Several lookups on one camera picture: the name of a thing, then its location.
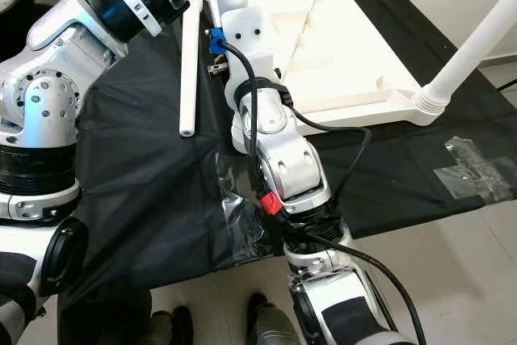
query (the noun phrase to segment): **table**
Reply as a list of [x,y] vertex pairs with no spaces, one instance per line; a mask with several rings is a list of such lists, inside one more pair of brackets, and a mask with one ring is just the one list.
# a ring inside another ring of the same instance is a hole
[[[408,0],[356,1],[421,85],[455,52]],[[203,21],[201,29],[207,26]],[[226,220],[222,211],[215,161],[234,157],[232,112],[221,80],[206,75],[207,43],[200,40],[193,138],[178,135],[179,23],[156,39],[136,38],[129,56],[92,88],[79,121],[84,196],[76,212],[90,228],[90,247],[82,278],[60,296],[61,312],[101,285],[154,288],[280,254],[271,234],[251,245],[246,240],[256,214]],[[383,124],[372,131],[373,142],[340,200],[356,238],[484,206],[480,197],[454,200],[433,173],[455,164],[443,147],[454,135],[474,139],[487,158],[517,161],[517,111],[477,71],[432,125]],[[310,140],[332,185],[359,138],[332,133]]]

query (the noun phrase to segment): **white tiled floor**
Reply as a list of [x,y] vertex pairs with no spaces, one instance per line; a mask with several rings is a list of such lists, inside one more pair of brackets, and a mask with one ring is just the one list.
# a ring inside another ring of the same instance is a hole
[[[498,86],[517,67],[488,69]],[[517,103],[517,87],[507,98]],[[484,207],[411,228],[364,238],[360,247],[387,264],[406,286],[429,344],[517,345],[517,201]],[[401,298],[381,275],[402,332],[414,336]],[[264,292],[294,320],[283,258],[263,260],[153,290],[154,309],[191,308],[196,345],[244,344],[249,295]],[[20,345],[56,343],[56,300],[33,322]]]

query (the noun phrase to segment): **shoe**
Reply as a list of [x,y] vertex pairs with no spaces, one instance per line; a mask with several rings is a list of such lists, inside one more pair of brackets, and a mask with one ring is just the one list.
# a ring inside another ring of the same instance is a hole
[[246,345],[257,343],[255,334],[255,323],[257,322],[257,311],[260,307],[267,305],[267,298],[264,294],[256,292],[248,301],[248,311],[246,315]]
[[186,306],[179,306],[172,312],[172,340],[170,345],[193,345],[194,326],[191,312]]

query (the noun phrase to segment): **clear tape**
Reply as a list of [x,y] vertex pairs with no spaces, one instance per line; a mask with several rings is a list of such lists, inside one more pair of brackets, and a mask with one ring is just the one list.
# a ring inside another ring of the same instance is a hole
[[274,244],[262,223],[260,207],[248,200],[254,198],[254,193],[250,189],[246,159],[218,153],[216,172],[233,261],[242,264],[273,255]]
[[445,148],[457,165],[435,174],[455,199],[480,196],[487,204],[512,200],[517,187],[517,166],[508,157],[484,159],[472,139],[453,137]]

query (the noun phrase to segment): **black cable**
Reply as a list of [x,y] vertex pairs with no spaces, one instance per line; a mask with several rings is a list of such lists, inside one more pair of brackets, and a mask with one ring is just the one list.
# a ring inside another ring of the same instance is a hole
[[363,155],[363,152],[366,150],[366,147],[368,146],[368,143],[370,143],[370,140],[372,139],[372,131],[370,131],[368,128],[365,127],[330,127],[328,125],[318,124],[314,123],[313,121],[307,119],[305,116],[303,116],[301,113],[299,113],[294,107],[291,107],[291,110],[294,112],[295,116],[298,118],[299,121],[304,122],[310,127],[313,127],[315,129],[320,129],[322,131],[349,131],[349,132],[362,132],[364,134],[363,141],[361,142],[361,146],[359,147],[359,150],[357,151],[357,154],[355,155],[354,160],[351,162],[351,164],[348,167],[348,170],[345,172],[345,174],[342,176],[342,178],[339,180],[338,184],[335,186],[332,197],[334,198],[334,206],[338,203],[339,194],[341,193],[341,190],[345,187],[345,183],[347,183],[348,179],[354,172],[355,166],[357,165],[357,162],[361,158],[361,155]]
[[338,244],[337,242],[332,242],[330,240],[327,240],[326,238],[317,236],[316,234],[310,234],[309,232],[306,232],[306,233],[307,233],[307,236],[309,238],[312,238],[315,242],[319,242],[323,246],[332,248],[334,250],[340,250],[341,252],[344,252],[347,255],[354,256],[356,258],[364,260],[366,263],[369,263],[369,264],[373,265],[374,267],[377,267],[383,274],[385,274],[386,277],[391,281],[393,286],[395,286],[397,291],[401,294],[402,299],[406,303],[407,309],[410,312],[411,321],[413,321],[414,331],[417,335],[418,344],[419,345],[427,344],[426,336],[423,333],[422,323],[420,322],[420,318],[418,317],[418,312],[417,312],[416,308],[414,307],[414,303],[411,300],[410,294],[406,291],[406,289],[402,285],[401,281],[389,270],[389,268],[387,268],[379,260],[373,258],[370,255],[365,254],[364,252],[361,252],[360,250],[354,250],[353,248],[350,248],[349,246],[343,246],[341,244]]
[[508,89],[510,86],[513,86],[513,85],[515,85],[515,84],[517,84],[517,78],[516,78],[515,80],[511,80],[511,81],[507,82],[506,84],[504,84],[504,85],[500,86],[500,87],[498,88],[498,90],[499,90],[500,92],[502,92],[503,90]]
[[255,77],[255,73],[253,68],[251,67],[251,63],[248,61],[246,56],[242,54],[242,52],[229,44],[224,40],[218,40],[217,44],[228,50],[232,53],[237,59],[242,63],[246,73],[248,73],[248,78],[250,78],[251,83],[251,134],[250,134],[250,157],[255,158],[257,156],[257,110],[258,110],[258,100],[259,100],[259,88],[257,86],[257,78]]
[[375,283],[373,283],[370,275],[367,272],[365,272],[365,274],[368,278],[368,281],[370,282],[370,287],[372,288],[373,296],[379,304],[380,311],[382,311],[383,315],[386,318],[386,323],[388,324],[389,329],[391,331],[398,331],[397,325],[395,324],[395,321],[393,320],[393,317],[388,309],[388,306],[386,305],[384,298],[380,294],[379,289],[377,288],[377,286],[375,286]]

